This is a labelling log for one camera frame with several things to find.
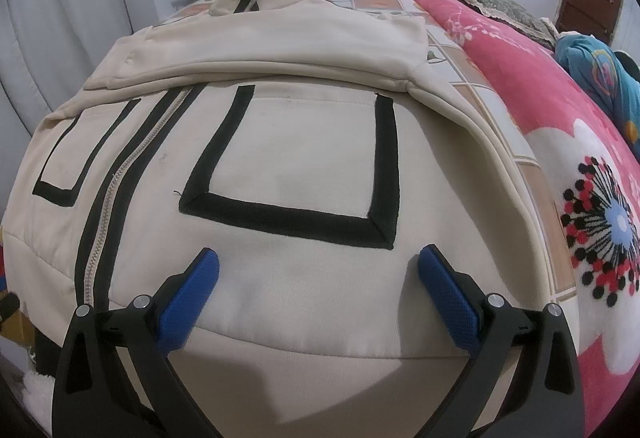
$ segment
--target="pillow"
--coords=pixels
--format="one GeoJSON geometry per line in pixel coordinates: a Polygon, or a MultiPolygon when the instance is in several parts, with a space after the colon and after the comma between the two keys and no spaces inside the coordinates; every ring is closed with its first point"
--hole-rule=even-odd
{"type": "Polygon", "coordinates": [[[556,41],[549,30],[526,8],[513,0],[458,0],[480,14],[508,24],[529,39],[549,50],[553,50],[556,41]]]}

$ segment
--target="white fluffy fabric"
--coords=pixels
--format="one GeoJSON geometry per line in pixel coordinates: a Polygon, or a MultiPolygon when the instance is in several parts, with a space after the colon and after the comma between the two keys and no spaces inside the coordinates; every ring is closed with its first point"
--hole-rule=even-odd
{"type": "Polygon", "coordinates": [[[33,419],[49,434],[51,432],[51,405],[55,378],[28,371],[24,375],[22,403],[33,419]]]}

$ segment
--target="black trim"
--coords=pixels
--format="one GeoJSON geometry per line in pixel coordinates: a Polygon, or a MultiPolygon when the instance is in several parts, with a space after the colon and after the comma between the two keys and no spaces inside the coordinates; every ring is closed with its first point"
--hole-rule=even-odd
{"type": "Polygon", "coordinates": [[[111,127],[107,130],[107,132],[102,136],[98,144],[94,147],[94,150],[91,151],[89,158],[87,158],[86,162],[84,162],[84,166],[82,167],[82,171],[76,183],[74,184],[72,189],[59,189],[55,185],[42,181],[42,174],[47,167],[47,163],[49,163],[49,159],[53,155],[54,151],[58,147],[58,144],[62,142],[62,139],[69,134],[69,132],[76,126],[78,120],[80,120],[80,116],[82,113],[78,114],[71,125],[65,129],[65,132],[60,135],[60,138],[56,142],[56,145],[53,146],[53,149],[47,156],[44,165],[42,166],[42,171],[40,171],[40,176],[38,176],[38,180],[36,184],[33,186],[33,194],[36,196],[40,196],[51,203],[59,205],[60,207],[72,207],[75,205],[76,200],[78,199],[78,194],[80,193],[80,189],[82,188],[82,184],[84,183],[84,179],[86,178],[87,173],[89,172],[89,168],[91,164],[94,162],[95,157],[100,152],[102,146],[107,141],[107,139],[111,136],[111,133],[115,131],[115,129],[120,125],[120,123],[127,118],[127,115],[131,113],[133,108],[140,102],[139,98],[135,100],[130,100],[127,102],[123,110],[118,115],[118,118],[111,124],[111,127]]]}
{"type": "Polygon", "coordinates": [[[94,203],[92,204],[89,215],[86,219],[86,223],[84,224],[84,230],[82,231],[82,236],[78,245],[78,254],[76,256],[76,267],[74,274],[74,282],[76,285],[76,300],[78,301],[78,304],[82,304],[84,302],[84,270],[86,268],[86,263],[89,259],[89,255],[91,254],[92,246],[94,245],[96,232],[98,230],[98,223],[100,222],[100,212],[102,211],[102,204],[104,203],[104,197],[109,187],[109,183],[111,182],[111,178],[119,169],[119,167],[124,163],[124,161],[145,139],[149,132],[151,132],[154,126],[162,118],[166,110],[169,109],[172,102],[175,100],[175,97],[178,96],[181,90],[181,87],[172,88],[162,96],[162,98],[152,109],[151,113],[149,113],[145,121],[142,123],[136,134],[129,140],[129,142],[127,142],[127,145],[111,165],[108,173],[104,177],[104,180],[102,180],[100,189],[98,189],[98,194],[95,197],[94,203]]]}
{"type": "Polygon", "coordinates": [[[251,0],[240,0],[238,2],[238,6],[234,10],[234,14],[239,14],[240,12],[244,12],[251,0]]]}
{"type": "Polygon", "coordinates": [[[162,142],[164,142],[164,139],[167,138],[167,135],[169,135],[178,120],[180,120],[184,112],[189,109],[189,106],[206,85],[206,82],[202,82],[193,87],[182,104],[178,106],[165,125],[158,131],[158,134],[156,134],[153,140],[145,147],[122,177],[122,181],[118,186],[118,192],[116,192],[113,200],[109,228],[107,229],[104,247],[95,272],[94,307],[97,310],[109,309],[109,288],[111,286],[111,276],[113,275],[113,265],[118,255],[118,247],[120,246],[120,238],[122,236],[127,211],[129,210],[129,204],[140,182],[140,178],[142,178],[142,173],[162,145],[162,142]]]}
{"type": "Polygon", "coordinates": [[[244,202],[209,192],[213,171],[254,96],[239,86],[225,119],[198,159],[179,201],[180,212],[235,227],[329,243],[392,249],[400,208],[398,134],[393,100],[377,95],[374,185],[366,218],[244,202]]]}

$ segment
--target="silver screw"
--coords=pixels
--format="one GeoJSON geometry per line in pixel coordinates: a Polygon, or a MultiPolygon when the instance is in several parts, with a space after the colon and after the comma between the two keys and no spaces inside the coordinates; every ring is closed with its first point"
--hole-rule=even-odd
{"type": "Polygon", "coordinates": [[[78,317],[84,317],[89,313],[89,305],[81,304],[78,308],[76,308],[76,315],[78,317]]]}
{"type": "Polygon", "coordinates": [[[149,297],[148,295],[139,295],[133,300],[133,306],[135,306],[136,308],[146,308],[147,306],[149,306],[150,302],[151,297],[149,297]]]}
{"type": "Polygon", "coordinates": [[[489,304],[494,308],[502,308],[504,306],[504,297],[500,294],[492,293],[488,297],[489,304]]]}
{"type": "Polygon", "coordinates": [[[554,315],[555,317],[559,317],[562,315],[562,308],[559,307],[556,303],[549,304],[546,309],[549,310],[549,313],[551,315],[554,315]]]}

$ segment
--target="zipper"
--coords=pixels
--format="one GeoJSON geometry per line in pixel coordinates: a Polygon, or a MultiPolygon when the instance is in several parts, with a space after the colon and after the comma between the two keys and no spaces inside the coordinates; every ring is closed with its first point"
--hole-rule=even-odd
{"type": "Polygon", "coordinates": [[[107,189],[106,194],[104,195],[102,209],[100,210],[100,221],[98,222],[96,238],[94,240],[94,244],[92,246],[91,254],[89,255],[86,268],[84,269],[83,297],[84,297],[84,302],[86,304],[90,304],[91,306],[94,304],[95,273],[97,271],[98,262],[100,261],[100,255],[102,254],[102,250],[104,248],[104,242],[107,237],[109,221],[111,219],[111,211],[113,209],[113,201],[116,196],[116,192],[118,191],[118,186],[120,185],[120,181],[122,180],[122,177],[126,173],[127,169],[129,169],[129,167],[136,160],[136,158],[145,150],[145,148],[151,143],[151,141],[158,135],[160,130],[164,127],[164,125],[169,121],[169,119],[172,117],[175,111],[184,102],[184,99],[189,95],[192,89],[193,89],[193,86],[188,86],[187,88],[183,89],[183,91],[181,91],[180,94],[178,94],[178,96],[174,100],[174,103],[171,105],[171,107],[164,112],[164,115],[160,118],[160,120],[154,126],[154,128],[149,132],[149,134],[140,143],[140,145],[122,163],[122,165],[118,167],[117,171],[113,174],[113,177],[111,177],[109,187],[107,189]]]}

